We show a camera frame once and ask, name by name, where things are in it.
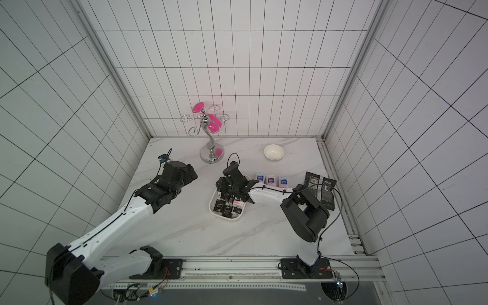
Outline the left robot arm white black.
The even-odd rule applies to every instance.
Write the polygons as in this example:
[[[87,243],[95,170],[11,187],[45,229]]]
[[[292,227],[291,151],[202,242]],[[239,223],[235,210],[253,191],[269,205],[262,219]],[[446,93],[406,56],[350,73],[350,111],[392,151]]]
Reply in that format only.
[[[112,259],[103,257],[197,178],[192,165],[167,161],[160,175],[134,191],[128,203],[103,223],[68,245],[54,245],[47,252],[44,277],[50,297],[64,304],[85,304],[101,288],[131,276],[167,277],[162,254],[151,246]]]

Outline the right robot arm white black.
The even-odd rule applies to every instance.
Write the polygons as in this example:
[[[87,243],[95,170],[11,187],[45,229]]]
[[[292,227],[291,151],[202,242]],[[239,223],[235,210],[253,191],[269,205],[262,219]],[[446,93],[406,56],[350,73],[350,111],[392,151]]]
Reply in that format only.
[[[239,170],[239,163],[231,162],[216,182],[217,202],[225,206],[242,208],[259,203],[279,206],[288,223],[300,239],[309,243],[301,245],[297,254],[300,264],[314,269],[320,260],[320,240],[334,210],[332,188],[335,180],[306,174],[306,184],[294,188],[280,188],[267,181],[248,179]]]

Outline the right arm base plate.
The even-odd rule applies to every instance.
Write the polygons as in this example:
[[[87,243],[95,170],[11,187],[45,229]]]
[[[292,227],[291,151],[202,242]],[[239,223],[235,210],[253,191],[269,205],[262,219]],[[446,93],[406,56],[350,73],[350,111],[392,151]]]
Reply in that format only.
[[[283,279],[331,279],[334,277],[328,259],[319,259],[312,266],[302,262],[299,258],[281,259],[278,268],[282,271]]]

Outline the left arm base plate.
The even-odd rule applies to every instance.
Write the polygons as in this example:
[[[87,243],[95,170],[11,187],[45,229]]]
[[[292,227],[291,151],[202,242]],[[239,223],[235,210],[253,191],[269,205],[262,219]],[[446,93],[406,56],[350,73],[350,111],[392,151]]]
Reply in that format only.
[[[182,271],[183,259],[155,259],[142,274],[130,276],[131,280],[177,280]]]

